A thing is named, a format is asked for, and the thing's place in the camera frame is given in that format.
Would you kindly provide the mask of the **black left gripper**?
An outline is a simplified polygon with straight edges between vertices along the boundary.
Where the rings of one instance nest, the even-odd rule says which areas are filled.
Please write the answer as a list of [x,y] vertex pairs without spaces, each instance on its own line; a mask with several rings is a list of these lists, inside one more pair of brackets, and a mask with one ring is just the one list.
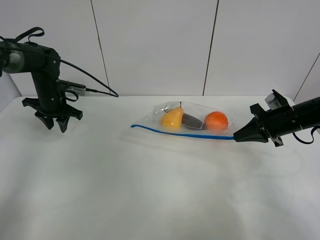
[[66,132],[70,117],[78,120],[83,117],[81,110],[68,105],[64,100],[42,101],[38,98],[25,98],[22,100],[22,105],[34,109],[34,115],[44,123],[48,130],[54,126],[53,118],[57,118],[56,122],[62,133]]

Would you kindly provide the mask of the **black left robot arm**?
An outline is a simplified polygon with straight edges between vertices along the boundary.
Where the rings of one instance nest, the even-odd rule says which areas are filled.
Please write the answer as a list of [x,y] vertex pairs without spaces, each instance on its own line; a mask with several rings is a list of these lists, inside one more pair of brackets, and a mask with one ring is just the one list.
[[[67,104],[67,101],[75,102],[79,98],[69,88],[84,90],[86,87],[59,79],[60,60],[54,49],[36,43],[0,42],[0,70],[8,74],[30,73],[32,76],[37,98],[25,98],[22,105],[33,108],[34,115],[49,130],[56,120],[64,133],[71,117],[78,120],[83,117],[82,111]],[[66,97],[66,93],[74,95],[76,99]]]

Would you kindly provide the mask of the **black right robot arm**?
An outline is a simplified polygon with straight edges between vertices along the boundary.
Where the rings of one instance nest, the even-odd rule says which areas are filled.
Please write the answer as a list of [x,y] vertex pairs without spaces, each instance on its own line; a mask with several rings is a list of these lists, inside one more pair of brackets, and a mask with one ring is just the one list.
[[290,106],[264,110],[260,104],[250,106],[251,121],[233,134],[236,142],[267,143],[272,140],[276,147],[283,146],[282,136],[311,129],[314,133],[320,128],[320,98]]

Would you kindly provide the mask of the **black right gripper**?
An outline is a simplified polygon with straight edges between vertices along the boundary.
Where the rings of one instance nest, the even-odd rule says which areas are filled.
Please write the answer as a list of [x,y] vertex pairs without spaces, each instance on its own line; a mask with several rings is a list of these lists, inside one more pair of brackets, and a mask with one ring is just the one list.
[[283,146],[283,140],[276,133],[278,123],[278,109],[264,110],[258,103],[250,106],[254,117],[243,128],[233,134],[233,139],[238,143],[258,142],[265,143],[266,137],[271,139],[275,147]]

